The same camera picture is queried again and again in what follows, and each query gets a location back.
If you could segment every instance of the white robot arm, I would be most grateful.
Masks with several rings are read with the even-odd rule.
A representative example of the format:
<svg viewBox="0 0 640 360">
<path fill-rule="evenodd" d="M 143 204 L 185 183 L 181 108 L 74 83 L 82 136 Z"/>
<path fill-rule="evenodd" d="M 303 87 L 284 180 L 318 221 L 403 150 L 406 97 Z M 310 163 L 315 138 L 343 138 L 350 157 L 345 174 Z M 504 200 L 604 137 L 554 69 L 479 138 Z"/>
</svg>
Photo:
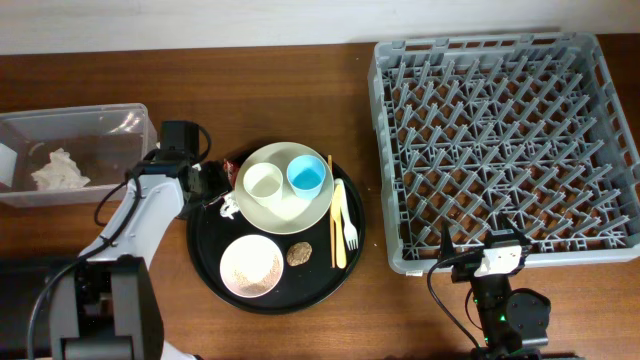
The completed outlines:
<svg viewBox="0 0 640 360">
<path fill-rule="evenodd" d="M 201 130 L 209 146 L 199 155 Z M 38 297 L 27 336 L 30 359 L 35 316 L 49 290 L 54 359 L 197 358 L 164 342 L 147 270 L 175 217 L 231 190 L 221 164 L 200 164 L 210 145 L 208 134 L 194 123 L 163 123 L 161 148 L 131 171 L 124 200 L 100 236 Z"/>
</svg>

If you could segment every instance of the gray dish rack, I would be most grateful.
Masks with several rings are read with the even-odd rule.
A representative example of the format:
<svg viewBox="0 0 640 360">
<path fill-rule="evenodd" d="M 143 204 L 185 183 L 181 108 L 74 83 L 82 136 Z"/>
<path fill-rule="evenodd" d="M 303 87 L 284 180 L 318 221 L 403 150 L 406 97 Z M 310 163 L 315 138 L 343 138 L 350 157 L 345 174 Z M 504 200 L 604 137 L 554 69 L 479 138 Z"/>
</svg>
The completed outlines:
<svg viewBox="0 0 640 360">
<path fill-rule="evenodd" d="M 382 42 L 369 70 L 389 265 L 421 275 L 502 212 L 528 266 L 640 255 L 638 152 L 595 36 Z"/>
</svg>

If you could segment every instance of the wooden tabletop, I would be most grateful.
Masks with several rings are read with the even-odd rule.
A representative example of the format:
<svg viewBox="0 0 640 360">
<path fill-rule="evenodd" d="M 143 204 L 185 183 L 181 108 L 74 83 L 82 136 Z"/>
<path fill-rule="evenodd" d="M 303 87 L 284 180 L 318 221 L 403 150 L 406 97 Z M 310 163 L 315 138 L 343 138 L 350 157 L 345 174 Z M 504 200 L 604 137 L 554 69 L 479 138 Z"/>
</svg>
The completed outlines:
<svg viewBox="0 0 640 360">
<path fill-rule="evenodd" d="M 640 35 L 600 37 L 634 135 L 640 130 Z M 446 358 L 471 343 L 431 299 L 425 278 L 387 262 L 378 147 L 367 71 L 373 44 L 137 51 L 0 57 L 0 112 L 140 102 L 156 129 L 168 119 L 203 125 L 210 159 L 271 141 L 333 154 L 366 209 L 362 257 L 324 302 L 299 313 L 260 316 L 218 299 L 200 280 L 186 224 L 169 227 L 151 267 L 166 339 L 206 359 Z M 117 204 L 109 205 L 105 216 Z M 95 204 L 37 209 L 0 206 L 0 256 L 68 254 L 99 233 Z M 525 269 L 512 285 L 552 301 L 548 353 L 637 358 L 640 261 Z M 436 275 L 434 286 L 461 321 L 468 284 Z M 471 332 L 482 342 L 479 330 Z"/>
</svg>

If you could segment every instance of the black tray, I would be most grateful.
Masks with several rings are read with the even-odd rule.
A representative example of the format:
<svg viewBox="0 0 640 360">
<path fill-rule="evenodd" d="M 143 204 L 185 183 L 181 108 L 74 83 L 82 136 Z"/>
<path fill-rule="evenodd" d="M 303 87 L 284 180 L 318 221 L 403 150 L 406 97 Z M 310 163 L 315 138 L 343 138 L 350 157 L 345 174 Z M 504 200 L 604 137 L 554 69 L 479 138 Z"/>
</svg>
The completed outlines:
<svg viewBox="0 0 640 360">
<path fill-rule="evenodd" d="M 250 153 L 235 160 L 243 162 Z M 331 247 L 329 235 L 329 212 L 309 229 L 292 235 L 275 235 L 264 232 L 249 223 L 240 212 L 234 219 L 220 216 L 222 201 L 206 209 L 193 210 L 187 221 L 187 246 L 189 255 L 200 278 L 209 288 L 229 304 L 253 313 L 287 314 L 308 308 L 327 298 L 349 277 L 358 262 L 364 247 L 365 219 L 362 200 L 351 179 L 333 164 L 334 178 L 341 178 L 347 190 L 349 215 L 358 230 L 358 249 L 347 250 L 347 267 L 331 268 Z M 237 238 L 250 235 L 264 235 L 273 240 L 283 256 L 295 243 L 306 241 L 311 244 L 312 253 L 308 262 L 289 266 L 285 262 L 282 278 L 269 293 L 258 298 L 246 299 L 231 293 L 220 278 L 220 259 L 224 250 Z"/>
</svg>

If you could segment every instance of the plastic bin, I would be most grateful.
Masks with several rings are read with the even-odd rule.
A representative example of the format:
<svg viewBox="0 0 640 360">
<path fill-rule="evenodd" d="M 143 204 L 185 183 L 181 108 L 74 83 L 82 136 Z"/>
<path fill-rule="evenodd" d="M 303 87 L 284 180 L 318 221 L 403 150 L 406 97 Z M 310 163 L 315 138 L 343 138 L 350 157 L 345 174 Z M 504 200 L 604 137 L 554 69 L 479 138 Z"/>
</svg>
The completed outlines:
<svg viewBox="0 0 640 360">
<path fill-rule="evenodd" d="M 98 202 L 124 180 L 125 170 L 153 149 L 156 141 L 142 104 L 1 114 L 0 144 L 17 153 L 17 159 L 11 186 L 0 186 L 0 202 L 14 207 Z M 59 148 L 70 153 L 82 175 L 91 181 L 80 189 L 37 191 L 31 174 L 49 163 L 49 153 Z M 123 195 L 120 191 L 113 199 Z"/>
<path fill-rule="evenodd" d="M 389 265 L 421 275 L 505 213 L 528 266 L 640 255 L 638 152 L 595 36 L 377 44 L 369 70 Z"/>
</svg>

